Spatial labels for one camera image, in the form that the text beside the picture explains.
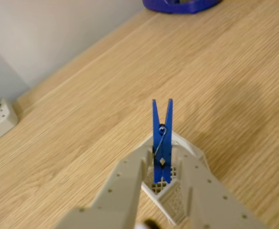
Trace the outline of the cream gripper right finger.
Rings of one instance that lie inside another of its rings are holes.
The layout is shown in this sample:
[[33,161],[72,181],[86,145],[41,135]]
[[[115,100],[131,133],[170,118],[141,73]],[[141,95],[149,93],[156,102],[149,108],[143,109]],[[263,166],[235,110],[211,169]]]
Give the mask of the cream gripper right finger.
[[184,212],[193,229],[265,229],[267,226],[182,146],[173,147]]

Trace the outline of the cream gripper left finger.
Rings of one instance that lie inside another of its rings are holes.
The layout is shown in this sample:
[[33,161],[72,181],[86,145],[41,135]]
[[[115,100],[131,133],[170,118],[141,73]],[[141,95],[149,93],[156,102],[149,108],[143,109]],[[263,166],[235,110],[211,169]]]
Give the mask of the cream gripper left finger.
[[59,229],[133,229],[141,184],[152,164],[152,138],[120,160],[88,207],[76,207],[58,223]]

